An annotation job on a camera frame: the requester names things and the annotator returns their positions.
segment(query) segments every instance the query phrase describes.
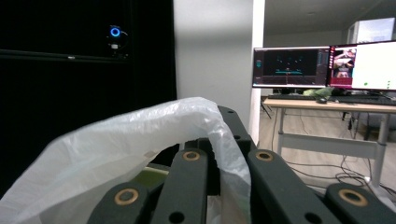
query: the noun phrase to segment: desk leg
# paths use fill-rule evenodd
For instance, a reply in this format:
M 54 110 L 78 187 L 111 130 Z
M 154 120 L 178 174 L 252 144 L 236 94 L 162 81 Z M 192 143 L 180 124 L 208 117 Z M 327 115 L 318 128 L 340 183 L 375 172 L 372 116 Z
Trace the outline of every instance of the desk leg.
M 389 133 L 389 118 L 390 114 L 384 114 L 381 120 L 381 127 L 379 128 L 378 142 L 375 152 L 375 166 L 373 169 L 373 186 L 379 187 L 382 166 L 384 164 L 385 149 L 387 146 L 388 133 Z
M 277 138 L 277 154 L 281 156 L 283 145 L 283 119 L 285 118 L 286 108 L 280 109 L 279 131 Z
M 373 176 L 371 182 L 371 189 L 375 196 L 386 206 L 388 206 L 393 212 L 396 213 L 396 206 L 388 198 L 387 193 L 381 189 L 380 180 L 382 174 L 382 167 L 384 164 L 385 150 L 387 146 L 388 133 L 389 133 L 389 119 L 390 114 L 384 114 L 381 120 L 381 127 L 379 128 L 378 142 L 376 143 L 375 152 L 375 166 L 373 169 Z

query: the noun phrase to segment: white wall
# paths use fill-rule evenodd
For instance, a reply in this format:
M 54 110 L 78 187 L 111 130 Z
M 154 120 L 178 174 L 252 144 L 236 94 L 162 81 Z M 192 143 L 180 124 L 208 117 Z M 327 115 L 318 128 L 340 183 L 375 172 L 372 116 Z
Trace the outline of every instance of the white wall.
M 313 32 L 288 35 L 266 35 L 265 47 L 307 47 L 345 44 L 342 31 Z
M 253 0 L 176 0 L 174 15 L 177 97 L 230 107 L 249 131 Z

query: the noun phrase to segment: green object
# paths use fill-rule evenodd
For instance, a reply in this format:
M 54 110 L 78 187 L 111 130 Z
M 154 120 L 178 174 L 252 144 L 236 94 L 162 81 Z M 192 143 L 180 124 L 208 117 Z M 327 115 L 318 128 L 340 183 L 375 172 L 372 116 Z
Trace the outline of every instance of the green object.
M 307 90 L 307 91 L 304 91 L 303 95 L 317 96 L 317 97 L 330 97 L 332 95 L 332 90 L 334 90 L 333 87 L 326 87 L 326 88 L 322 88 L 320 90 Z
M 149 192 L 163 184 L 168 176 L 168 167 L 159 165 L 149 165 L 145 167 L 132 181 L 148 188 Z

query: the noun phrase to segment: monitor stand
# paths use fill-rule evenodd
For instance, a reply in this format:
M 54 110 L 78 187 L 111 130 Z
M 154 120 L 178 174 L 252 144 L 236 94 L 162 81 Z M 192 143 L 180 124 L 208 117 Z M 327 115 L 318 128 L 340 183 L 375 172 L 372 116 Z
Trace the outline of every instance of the monitor stand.
M 282 95 L 289 95 L 291 93 L 291 89 L 289 88 L 283 88 L 280 90 L 280 94 Z

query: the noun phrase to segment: computer monitor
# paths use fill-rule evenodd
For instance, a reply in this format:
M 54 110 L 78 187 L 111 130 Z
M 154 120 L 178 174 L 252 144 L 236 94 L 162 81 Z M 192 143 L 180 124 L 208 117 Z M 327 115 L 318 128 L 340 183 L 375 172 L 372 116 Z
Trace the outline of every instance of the computer monitor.
M 331 46 L 329 86 L 359 91 L 396 91 L 396 41 Z
M 253 88 L 320 89 L 327 84 L 330 46 L 255 48 Z

